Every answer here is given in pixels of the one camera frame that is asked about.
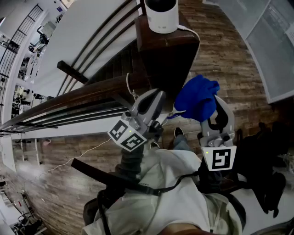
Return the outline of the blue cloth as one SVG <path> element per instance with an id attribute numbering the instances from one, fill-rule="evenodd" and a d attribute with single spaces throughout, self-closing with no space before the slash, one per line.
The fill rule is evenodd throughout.
<path id="1" fill-rule="evenodd" d="M 211 81 L 202 75 L 190 79 L 175 99 L 176 113 L 167 118 L 181 116 L 198 122 L 207 120 L 216 110 L 215 95 L 219 89 L 217 81 Z"/>

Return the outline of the person's right forearm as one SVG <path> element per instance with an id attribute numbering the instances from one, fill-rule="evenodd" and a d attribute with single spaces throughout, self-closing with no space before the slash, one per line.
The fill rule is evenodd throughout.
<path id="1" fill-rule="evenodd" d="M 221 182 L 225 176 L 229 174 L 229 170 L 209 171 L 205 158 L 202 158 L 201 165 L 198 169 L 199 185 L 198 190 L 201 193 L 218 193 L 225 195 L 226 191 L 221 190 Z"/>

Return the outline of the black bag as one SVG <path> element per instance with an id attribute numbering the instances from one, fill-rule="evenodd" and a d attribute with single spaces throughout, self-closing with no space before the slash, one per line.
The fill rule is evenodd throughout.
<path id="1" fill-rule="evenodd" d="M 253 190 L 264 213 L 272 211 L 274 218 L 286 178 L 273 168 L 286 165 L 279 156 L 288 152 L 289 143 L 288 126 L 281 122 L 274 122 L 271 128 L 259 123 L 259 132 L 247 137 L 241 129 L 237 131 L 237 173 L 246 178 L 244 186 Z"/>

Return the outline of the white lab machine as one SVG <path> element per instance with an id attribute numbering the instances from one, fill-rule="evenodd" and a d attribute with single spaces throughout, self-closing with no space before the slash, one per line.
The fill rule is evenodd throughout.
<path id="1" fill-rule="evenodd" d="M 42 44 L 47 45 L 49 43 L 55 28 L 56 26 L 51 21 L 48 21 L 44 26 L 37 29 L 37 33 L 40 35 L 39 40 Z"/>

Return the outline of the black office chair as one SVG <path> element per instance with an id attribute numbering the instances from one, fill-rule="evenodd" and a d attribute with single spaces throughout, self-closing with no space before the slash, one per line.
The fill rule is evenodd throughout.
<path id="1" fill-rule="evenodd" d="M 47 230 L 43 221 L 40 219 L 32 220 L 32 213 L 24 213 L 17 218 L 17 223 L 12 226 L 15 235 L 44 235 Z"/>

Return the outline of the person's right leg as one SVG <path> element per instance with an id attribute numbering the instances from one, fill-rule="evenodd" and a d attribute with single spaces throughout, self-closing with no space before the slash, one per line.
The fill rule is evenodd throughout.
<path id="1" fill-rule="evenodd" d="M 191 151 L 193 149 L 188 145 L 188 141 L 183 134 L 179 134 L 173 141 L 173 150 Z"/>

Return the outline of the person's left forearm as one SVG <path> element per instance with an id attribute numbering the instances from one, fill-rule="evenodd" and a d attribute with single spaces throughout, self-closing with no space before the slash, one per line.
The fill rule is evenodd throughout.
<path id="1" fill-rule="evenodd" d="M 121 161 L 115 167 L 114 175 L 138 183 L 140 181 L 141 162 L 143 159 L 144 145 L 129 152 L 121 150 Z"/>

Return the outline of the person's white shirt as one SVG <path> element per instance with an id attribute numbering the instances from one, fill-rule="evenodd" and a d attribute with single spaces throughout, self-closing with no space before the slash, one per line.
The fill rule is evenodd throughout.
<path id="1" fill-rule="evenodd" d="M 245 222 L 220 194 L 203 194 L 191 177 L 201 161 L 194 152 L 151 149 L 143 152 L 141 185 L 171 187 L 161 196 L 128 192 L 106 210 L 111 235 L 158 235 L 167 225 L 188 223 L 216 235 L 242 235 Z"/>

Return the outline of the white cylindrical device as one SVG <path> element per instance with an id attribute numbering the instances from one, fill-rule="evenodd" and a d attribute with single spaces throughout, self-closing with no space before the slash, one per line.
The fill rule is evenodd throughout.
<path id="1" fill-rule="evenodd" d="M 159 34 L 178 29 L 178 0 L 144 0 L 149 28 Z"/>

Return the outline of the dark wooden bench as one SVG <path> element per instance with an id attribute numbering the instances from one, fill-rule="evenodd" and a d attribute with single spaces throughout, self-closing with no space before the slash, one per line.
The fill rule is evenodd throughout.
<path id="1" fill-rule="evenodd" d="M 147 74 L 103 80 L 50 99 L 1 125 L 0 137 L 117 117 L 128 108 L 128 88 L 148 90 Z"/>

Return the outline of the dark wooden side table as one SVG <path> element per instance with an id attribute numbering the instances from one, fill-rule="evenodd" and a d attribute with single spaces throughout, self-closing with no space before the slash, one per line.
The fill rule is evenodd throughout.
<path id="1" fill-rule="evenodd" d="M 198 36 L 187 30 L 158 34 L 148 26 L 147 16 L 135 19 L 137 48 L 151 88 L 166 92 L 170 110 L 182 89 L 199 49 Z"/>

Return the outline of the clear plastic wrap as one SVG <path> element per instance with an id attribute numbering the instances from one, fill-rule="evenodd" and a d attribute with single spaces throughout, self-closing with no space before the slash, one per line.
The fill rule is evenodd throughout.
<path id="1" fill-rule="evenodd" d="M 279 155 L 279 158 L 281 158 L 285 164 L 285 169 L 294 175 L 294 155 L 292 154 L 284 154 Z"/>

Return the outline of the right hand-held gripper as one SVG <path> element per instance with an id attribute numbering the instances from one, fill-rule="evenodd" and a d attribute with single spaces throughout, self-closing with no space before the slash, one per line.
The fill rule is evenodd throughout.
<path id="1" fill-rule="evenodd" d="M 231 170 L 237 146 L 235 138 L 235 116 L 229 105 L 215 95 L 216 123 L 209 119 L 200 123 L 203 137 L 200 146 L 209 171 Z"/>

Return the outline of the person's chin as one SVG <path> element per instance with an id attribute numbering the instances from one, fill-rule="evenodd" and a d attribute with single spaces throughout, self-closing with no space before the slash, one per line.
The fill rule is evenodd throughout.
<path id="1" fill-rule="evenodd" d="M 210 233 L 193 224 L 173 223 L 167 225 L 158 235 L 210 235 Z"/>

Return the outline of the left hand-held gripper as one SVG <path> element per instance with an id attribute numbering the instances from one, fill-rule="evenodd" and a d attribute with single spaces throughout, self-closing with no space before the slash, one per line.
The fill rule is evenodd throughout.
<path id="1" fill-rule="evenodd" d="M 163 128 L 156 119 L 162 111 L 165 98 L 166 93 L 160 89 L 145 92 L 137 98 L 130 111 L 122 114 L 107 134 L 116 145 L 128 152 L 150 139 L 158 138 Z"/>

